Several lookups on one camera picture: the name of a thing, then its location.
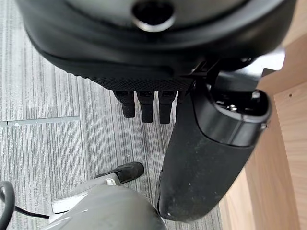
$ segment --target black plastic tab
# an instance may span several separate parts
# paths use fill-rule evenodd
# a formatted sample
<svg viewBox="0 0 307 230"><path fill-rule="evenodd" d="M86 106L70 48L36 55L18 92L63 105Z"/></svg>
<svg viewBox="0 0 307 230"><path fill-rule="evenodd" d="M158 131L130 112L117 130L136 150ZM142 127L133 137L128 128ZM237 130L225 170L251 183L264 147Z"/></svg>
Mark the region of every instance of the black plastic tab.
<svg viewBox="0 0 307 230"><path fill-rule="evenodd" d="M179 91L177 97L177 105L176 105L176 118L178 116L181 104L183 103L184 97L186 96L186 91Z"/></svg>
<svg viewBox="0 0 307 230"><path fill-rule="evenodd" d="M172 104L176 93L176 91L159 92L159 115L161 124L169 124Z"/></svg>
<svg viewBox="0 0 307 230"><path fill-rule="evenodd" d="M135 117L135 104L133 91L113 91L117 100L121 102L125 118Z"/></svg>
<svg viewBox="0 0 307 230"><path fill-rule="evenodd" d="M142 121L144 123L153 122L154 92L140 91L137 92L137 95L141 105Z"/></svg>

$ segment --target wooden panel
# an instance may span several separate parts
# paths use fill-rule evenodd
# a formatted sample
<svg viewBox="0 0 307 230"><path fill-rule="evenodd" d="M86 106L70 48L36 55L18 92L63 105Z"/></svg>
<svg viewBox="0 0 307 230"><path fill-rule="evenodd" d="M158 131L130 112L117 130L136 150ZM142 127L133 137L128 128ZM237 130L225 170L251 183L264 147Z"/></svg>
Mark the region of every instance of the wooden panel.
<svg viewBox="0 0 307 230"><path fill-rule="evenodd" d="M246 165L246 175L258 230L298 230L289 165L276 107L267 130Z"/></svg>
<svg viewBox="0 0 307 230"><path fill-rule="evenodd" d="M243 169L220 202L223 230L255 230L253 208Z"/></svg>
<svg viewBox="0 0 307 230"><path fill-rule="evenodd" d="M286 59L283 69L262 78L259 83L259 89L274 95L307 81L306 50L307 34L286 48Z"/></svg>
<svg viewBox="0 0 307 230"><path fill-rule="evenodd" d="M275 95L301 229L307 229L307 83Z"/></svg>
<svg viewBox="0 0 307 230"><path fill-rule="evenodd" d="M283 45L287 46L299 37L307 33L307 0L298 0L295 9L295 16L292 21L289 33Z"/></svg>

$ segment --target textured rubber surface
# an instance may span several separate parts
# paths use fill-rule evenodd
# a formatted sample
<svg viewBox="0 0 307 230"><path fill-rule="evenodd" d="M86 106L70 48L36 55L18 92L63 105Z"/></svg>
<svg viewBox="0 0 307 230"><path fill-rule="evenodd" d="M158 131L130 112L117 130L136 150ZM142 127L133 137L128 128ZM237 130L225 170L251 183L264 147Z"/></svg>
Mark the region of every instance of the textured rubber surface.
<svg viewBox="0 0 307 230"><path fill-rule="evenodd" d="M160 215L181 222L204 217L228 191L253 149L220 144L205 136L195 119L191 96L186 96L157 186Z"/></svg>

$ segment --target floor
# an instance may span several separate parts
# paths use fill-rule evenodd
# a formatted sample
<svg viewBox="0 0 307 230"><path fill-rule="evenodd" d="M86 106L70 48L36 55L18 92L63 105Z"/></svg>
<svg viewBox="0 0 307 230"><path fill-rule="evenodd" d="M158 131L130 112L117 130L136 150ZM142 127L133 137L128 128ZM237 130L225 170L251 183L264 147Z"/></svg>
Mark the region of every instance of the floor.
<svg viewBox="0 0 307 230"><path fill-rule="evenodd" d="M112 92L54 67L32 48L12 0L0 0L0 180L11 181L16 203L48 214L51 200L118 165L140 161L145 174L126 186L154 200L174 125L125 119ZM47 221L14 213L9 229L40 229ZM170 230L220 230L215 208Z"/></svg>

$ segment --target black cable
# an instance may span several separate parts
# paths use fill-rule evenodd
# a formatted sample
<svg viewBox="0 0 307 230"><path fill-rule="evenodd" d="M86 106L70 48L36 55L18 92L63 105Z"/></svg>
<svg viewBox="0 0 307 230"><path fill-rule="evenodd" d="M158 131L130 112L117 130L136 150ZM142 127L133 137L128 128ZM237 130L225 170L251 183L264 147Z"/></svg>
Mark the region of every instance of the black cable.
<svg viewBox="0 0 307 230"><path fill-rule="evenodd" d="M5 208L0 219L0 229L4 230L8 227L15 209L15 192L13 185L8 181L0 182L0 194L1 197L4 196L3 202L5 203Z"/></svg>
<svg viewBox="0 0 307 230"><path fill-rule="evenodd" d="M0 199L5 204L5 209L0 219L0 230L2 229L4 230L7 228L7 226L9 225L11 221L14 210L26 216L49 219L49 216L47 215L29 212L29 211L26 211L16 206L15 205L15 192L10 182L7 182L7 181L0 182Z"/></svg>

